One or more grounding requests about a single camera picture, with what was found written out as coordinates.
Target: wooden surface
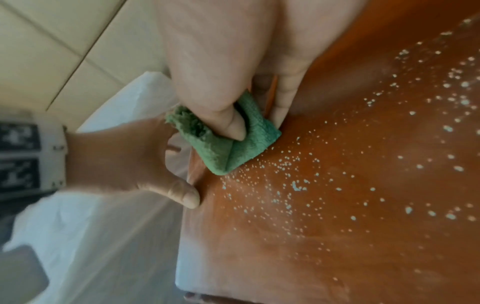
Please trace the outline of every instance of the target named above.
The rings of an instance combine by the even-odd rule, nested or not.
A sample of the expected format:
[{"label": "wooden surface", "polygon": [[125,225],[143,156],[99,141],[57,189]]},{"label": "wooden surface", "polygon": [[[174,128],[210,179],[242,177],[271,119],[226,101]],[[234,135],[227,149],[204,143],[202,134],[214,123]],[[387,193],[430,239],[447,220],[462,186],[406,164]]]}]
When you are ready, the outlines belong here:
[{"label": "wooden surface", "polygon": [[371,2],[317,60],[272,148],[223,177],[192,156],[203,202],[184,212],[181,289],[480,301],[480,22],[462,21],[480,3],[390,5]]}]

